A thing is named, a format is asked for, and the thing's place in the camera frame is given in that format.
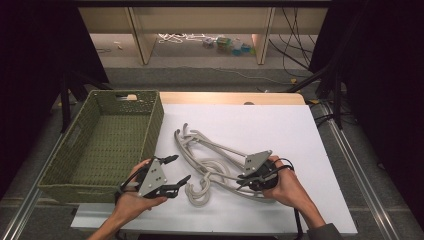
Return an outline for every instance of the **gray floor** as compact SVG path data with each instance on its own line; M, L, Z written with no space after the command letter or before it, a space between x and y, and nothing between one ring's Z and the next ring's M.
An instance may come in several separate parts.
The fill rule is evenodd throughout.
M109 47L115 49L114 41L122 36L105 38L95 41L96 47ZM99 53L106 68L106 73L111 81L110 85L115 89L158 89L160 91L225 91L225 92L278 92L290 87L293 77L282 69L282 58L275 49L268 49L267 62L263 66L255 64L255 57L246 55L235 57L222 56L216 52L208 52L205 57L204 51L210 49L198 48L196 43L190 42L188 46L174 44L157 44L151 64L140 66L134 62L136 56L122 55L124 51L131 49L131 41L128 38L119 38L123 50L116 50L117 55L103 56ZM302 60L298 50L291 49L291 54L296 59ZM309 75L310 73L295 67L293 62L287 63L290 73L297 75ZM314 90L317 84L311 84L301 90L305 100L314 99ZM349 106L344 100L343 111L348 112ZM311 107L314 117L324 115L324 107L321 104ZM376 191L377 196L383 203L394 223L400 239L424 239L424 233L415 221L407 205L394 187L386 172L377 166L378 159L373 152L361 126L355 122L353 116L343 116L344 133L346 134L358 160ZM29 158L24 162L21 170L15 178L0 203L0 233L3 233L10 220L19 208L23 198L29 192L40 169L50 154L61 129L61 110L57 104L52 107L52 114L45 124L39 141L33 147ZM346 159L337 144L336 138L325 122L319 128L319 133L333 166L337 180L345 197L346 203L358 228L358 235L346 239L384 239L376 221L364 200ZM57 205L48 196L42 195L29 218L20 239L84 239L88 233L70 228L76 206Z

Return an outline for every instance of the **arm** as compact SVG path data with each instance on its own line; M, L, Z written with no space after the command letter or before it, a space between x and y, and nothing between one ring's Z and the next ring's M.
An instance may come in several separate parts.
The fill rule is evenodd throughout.
M145 160L136 165L131 174L148 163ZM142 212L151 210L152 207L158 206L167 200L166 197L158 197L154 199L140 198L136 192L126 192L121 195L116 203L115 209L108 219L93 233L89 240L110 239L121 227L138 217Z
M269 160L273 161L277 168L284 165L281 161L279 161L278 156L271 156ZM273 198L281 204L299 210L309 227L308 235L311 235L310 233L315 233L316 236L319 236L320 232L335 230L336 235L332 236L337 236L337 238L332 237L325 239L342 239L334 225L325 223L315 203L309 197L308 193L303 188L302 184L297 179L296 174L292 170L288 168L280 170L278 172L277 185L272 189L264 190L263 194L267 198Z

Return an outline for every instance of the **black cable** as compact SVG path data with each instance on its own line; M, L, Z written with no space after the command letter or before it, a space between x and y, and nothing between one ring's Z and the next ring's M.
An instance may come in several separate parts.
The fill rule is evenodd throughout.
M262 90L262 89L260 89L259 87L256 87L256 90L258 90L259 92L261 92L261 93L266 93L266 92L268 92L268 90Z
M324 120L322 120L321 122L319 122L317 124L317 128L319 128L323 123L327 122L328 120L332 119L334 116L326 116L326 118Z
M347 115L353 115L353 120L352 121L348 121L348 120L346 120L346 119L340 119L341 121L343 121L343 122L345 122L345 123L347 123L347 124L350 124L350 125L352 125L352 126L359 126L360 124L357 122L357 120L355 119L355 116L354 116L354 114L353 114L353 112L352 112L352 110L351 110L351 108L350 108L350 105L349 105L349 99L347 98L347 96L345 96L345 95L342 95L342 99L343 100L345 100L345 101L342 101L341 102L341 104L340 104L340 107L341 107L341 109L342 110L344 110L344 112L342 112L342 113L340 113L340 115L341 116L347 116Z
M348 116L348 115L352 115L352 113L351 112L342 112L342 113L340 113L340 115L341 116ZM316 120L319 120L319 119L322 119L322 118L325 118L325 117L334 117L334 116L335 116L334 113L330 113L330 114L327 114L327 115L316 117L316 118L314 118L314 120L316 121Z
M276 172L278 172L278 171L280 171L280 170L286 169L286 168L289 168L290 170L294 171L294 169L293 169L293 167L292 167L292 166L290 166L290 165L283 165L283 166L278 167L278 168L276 168L276 169L272 170L271 172L269 172L269 173L267 173L267 174L263 175L262 177L263 177L263 178L267 178L267 177L271 176L272 174L274 174L274 173L276 173Z
M298 8L294 8L294 22L293 22L293 26L291 25L291 23L290 23L290 21L289 21L289 19L287 17L286 11L284 10L284 8L282 8L282 10L283 10L284 17L285 17L285 19L286 19L286 21L287 21L287 23L289 25L290 31L291 31L291 35L290 36L294 36L294 38L296 39L297 43L299 44L299 46L300 46L300 48L302 50L302 55L303 55L303 58L305 59L305 62L306 63L308 63L308 61L310 62L308 56L306 55L306 53L304 51L304 48L302 46L302 42L300 40L299 26L297 24L297 11L298 11Z
M324 107L325 107L325 109L327 110L327 112L332 112L331 111L331 109L330 109L330 107L329 106L327 106L327 104L322 104Z
M291 57L291 56L289 56L287 53L285 53L285 51L287 50L287 45L286 45L286 49L284 50L284 52L282 51L282 50L280 50L277 46L275 46L274 45L274 43L271 41L271 39L269 39L269 42L271 43L271 45L275 48L275 49L277 49L277 51L278 52L280 52L281 54L283 54L283 70L287 73L287 74L289 74L289 75L291 75L291 76L293 76L293 77L300 77L300 78L307 78L308 76L301 76L301 75L296 75L296 74L293 74L293 73L290 73L289 71L287 71L287 69L286 69L286 66L285 66L285 57L287 56L287 57L289 57L291 60L293 60L294 62L296 62L296 63L298 63L299 65L301 65L302 67L304 67L306 70L308 70L307 68L306 68L306 66L305 65L303 65L302 63L300 63L299 61L297 61L296 59L294 59L293 57Z
M315 41L312 39L311 35L308 35L309 39L311 39L311 42L314 44L314 46L316 45Z
M128 183L131 182L131 180L133 178L135 178L135 176L137 176L137 174L139 174L141 171L143 170L143 167L139 168L137 171L135 171L120 187L119 190L121 192L123 192L123 190L125 189L125 187L128 185Z
M288 160L287 158L279 158L277 161L281 161L281 160L287 161L290 165L283 165L277 168L278 169L278 170L276 169L277 172L285 168L290 168L292 171L294 171L294 165L290 160ZM293 210L294 210L294 218L296 219L296 227L297 227L297 236L295 240L301 240L303 238L303 229L302 229L302 223L300 222L299 210L297 210L296 208L293 208Z
M296 219L296 227L297 227L297 237L295 238L295 240L300 240L303 238L303 229L302 229L302 224L300 223L299 210L297 210L296 208L294 208L294 218Z
M290 58L293 62L296 62L297 64L299 64L301 67L303 67L304 69L308 70L308 66L304 65L303 63L297 61L295 58L293 58L292 56L288 55L287 53L285 53L285 51L283 52L282 50L280 50L277 46L275 46L275 44L271 41L271 39L269 39L269 42L271 43L272 46L274 46L275 49L277 49L277 51L281 54L283 54L284 56Z
M295 38L298 41L300 48L302 49L302 55L303 55L303 58L305 59L305 62L309 65L309 63L311 62L311 60L309 59L308 55L306 55L305 49L302 46L302 41L300 40L299 25L297 24L297 11L298 11L298 8L294 8L293 11L294 11L293 30L296 27L296 32L297 32L297 38L296 37Z
M317 121L317 120L320 120L320 119L322 119L322 118L333 118L334 117L334 114L328 114L328 115L323 115L323 116L321 116L321 117L317 117L317 118L314 118L314 121Z
M296 47L296 46L293 46L293 45L289 44L288 42L286 42L286 41L285 41L285 40L281 37L281 34L278 34L278 36L280 37L280 40L281 40L284 44L288 45L289 47L294 48L294 49L298 49L298 50L302 50L302 48L300 48L300 47ZM308 52L308 53L312 53L312 51L311 51L311 50L307 50L307 49L303 49L303 51Z

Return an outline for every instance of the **sleeve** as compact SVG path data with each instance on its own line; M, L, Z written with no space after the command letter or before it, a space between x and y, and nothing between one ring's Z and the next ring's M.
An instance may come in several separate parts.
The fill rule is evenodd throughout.
M343 239L334 224L326 224L322 227L307 231L310 240L339 240Z

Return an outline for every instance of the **floor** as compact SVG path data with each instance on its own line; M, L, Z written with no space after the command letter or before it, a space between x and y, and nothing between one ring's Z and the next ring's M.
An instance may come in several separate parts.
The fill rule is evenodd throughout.
M250 38L245 35L227 35L227 37L240 38L246 44L252 44ZM286 45L282 40L288 41L288 37L281 36L280 39L280 36L276 35L272 36L271 40L278 48L284 50ZM301 42L303 48L312 51L316 36L311 37L301 36ZM257 65L255 56L250 53L242 56L218 53L215 49L203 48L201 42L186 39L182 43L157 42L149 64L141 66L138 55L134 51L135 46L131 36L92 35L92 38L110 79L110 85L116 89L279 92L311 74L299 67L295 61L287 58L284 59L285 67L283 68L281 53L271 45L267 50L265 64ZM307 64L299 49L288 47L286 53L293 56L296 61ZM315 100L316 86L317 83L312 83L300 91L305 100ZM321 101L318 104L311 104L310 107L313 116L319 118L328 114L331 101ZM73 113L77 112L77 108L78 104L73 106ZM349 114L349 104L345 98L343 98L342 112L346 115L342 116L343 130L341 132L346 136L375 196L393 223L397 238L392 239L424 239L422 229L416 223L402 196L397 192L384 169L377 165L378 158L362 132L360 124L355 121L354 115ZM317 127L359 232L356 236L346 237L346 239L390 239L385 236L384 231L380 230L377 224L379 221L376 221L373 209L367 203L366 194L361 190L351 170L350 162L340 148L337 138L340 131L334 130L332 120L322 121L323 119L317 119ZM52 106L51 116L45 123L39 141L0 202L1 233L5 233L8 229L8 224L14 219L24 198L31 191L31 187L60 136L61 127L61 110L57 102ZM89 233L70 228L76 207L57 204L48 196L41 194L19 239L85 239ZM137 239L137 236L130 234L128 239Z

